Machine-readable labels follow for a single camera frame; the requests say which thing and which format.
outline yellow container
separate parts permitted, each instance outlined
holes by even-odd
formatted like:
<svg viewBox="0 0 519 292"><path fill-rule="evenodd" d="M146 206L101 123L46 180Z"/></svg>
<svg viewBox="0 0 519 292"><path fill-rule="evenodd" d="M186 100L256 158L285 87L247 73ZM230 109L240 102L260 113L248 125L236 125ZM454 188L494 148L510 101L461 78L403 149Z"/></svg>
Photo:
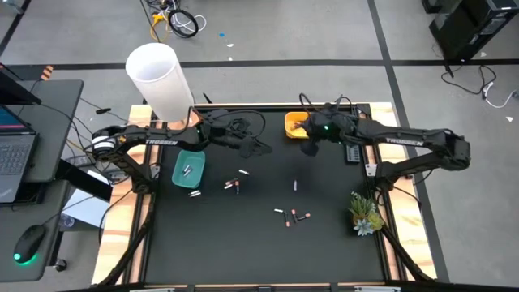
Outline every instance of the yellow container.
<svg viewBox="0 0 519 292"><path fill-rule="evenodd" d="M306 121L307 112L289 112L285 115L286 135L292 139L308 139L307 132L302 127L298 127L300 122Z"/></svg>

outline laptop keyboard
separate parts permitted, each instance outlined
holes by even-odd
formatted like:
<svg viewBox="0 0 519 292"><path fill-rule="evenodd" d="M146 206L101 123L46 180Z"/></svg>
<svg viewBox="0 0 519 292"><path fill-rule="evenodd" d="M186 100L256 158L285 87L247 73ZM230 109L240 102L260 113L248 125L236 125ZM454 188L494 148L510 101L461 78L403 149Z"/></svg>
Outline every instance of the laptop keyboard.
<svg viewBox="0 0 519 292"><path fill-rule="evenodd" d="M0 144L0 175L21 174L31 144Z"/></svg>

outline white cylindrical container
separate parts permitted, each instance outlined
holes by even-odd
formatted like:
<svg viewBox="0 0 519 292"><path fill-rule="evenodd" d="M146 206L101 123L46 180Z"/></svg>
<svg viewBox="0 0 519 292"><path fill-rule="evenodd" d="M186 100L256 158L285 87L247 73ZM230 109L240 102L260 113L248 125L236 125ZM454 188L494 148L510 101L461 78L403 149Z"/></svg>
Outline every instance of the white cylindrical container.
<svg viewBox="0 0 519 292"><path fill-rule="evenodd" d="M126 70L160 120L177 122L187 118L193 97L171 47L159 43L141 45L128 56Z"/></svg>

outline concrete floor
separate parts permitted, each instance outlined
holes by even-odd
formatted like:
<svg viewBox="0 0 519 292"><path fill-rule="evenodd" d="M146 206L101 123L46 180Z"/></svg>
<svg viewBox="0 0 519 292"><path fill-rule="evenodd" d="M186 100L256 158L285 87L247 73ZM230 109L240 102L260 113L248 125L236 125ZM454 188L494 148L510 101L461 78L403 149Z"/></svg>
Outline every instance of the concrete floor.
<svg viewBox="0 0 519 292"><path fill-rule="evenodd" d="M181 61L382 59L367 0L182 3L186 10L204 15L208 27L190 40L169 37L166 43L175 48ZM424 12L420 1L375 0L375 4L392 59L438 59L431 50L434 39L428 30L433 16ZM0 33L3 24L14 18L2 8ZM484 58L519 58L518 30L516 17L483 48ZM7 65L124 62L135 47L149 42L148 23L137 0L38 0L32 1L0 61ZM492 68L498 80L489 99L500 104L510 91L519 89L519 66ZM514 179L519 167L519 101L511 100L503 109L491 108L481 97L443 83L443 67L394 70L412 127L449 127L472 145L468 170L436 170L426 181L450 280L519 286L515 276L519 199ZM190 68L185 75L198 102L204 102L202 92L214 102L296 101L300 92L313 101L330 101L341 93L353 101L394 101L383 66ZM52 78L83 79L82 98L112 107L123 117L132 104L142 101L123 70L55 71ZM461 69L454 81L478 88L477 67ZM118 123L109 115L95 115L83 102L76 115L92 130ZM506 117L517 120L509 122ZM37 283L0 284L0 290L87 286L96 260L96 234L68 236L72 242L77 238L86 242L81 247L62 247L66 259L77 265L64 273L46 271Z"/></svg>

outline black cloth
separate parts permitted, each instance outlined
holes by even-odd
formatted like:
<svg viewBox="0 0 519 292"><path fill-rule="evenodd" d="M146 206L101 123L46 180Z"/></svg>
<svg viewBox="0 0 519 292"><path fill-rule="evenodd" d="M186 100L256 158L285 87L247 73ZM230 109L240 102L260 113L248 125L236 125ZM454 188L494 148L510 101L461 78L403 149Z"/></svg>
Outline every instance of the black cloth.
<svg viewBox="0 0 519 292"><path fill-rule="evenodd" d="M238 151L209 145L199 187L202 195L171 182L180 151L164 148L160 192L146 282L168 284L269 284L380 281L374 236L352 230L350 192L366 192L363 163L347 165L342 146L320 143L306 157L285 135L286 112L264 112L260 139L273 153L243 159ZM250 172L247 177L239 169ZM240 178L240 193L224 190ZM298 190L294 191L294 180ZM273 209L311 217L285 227Z"/></svg>

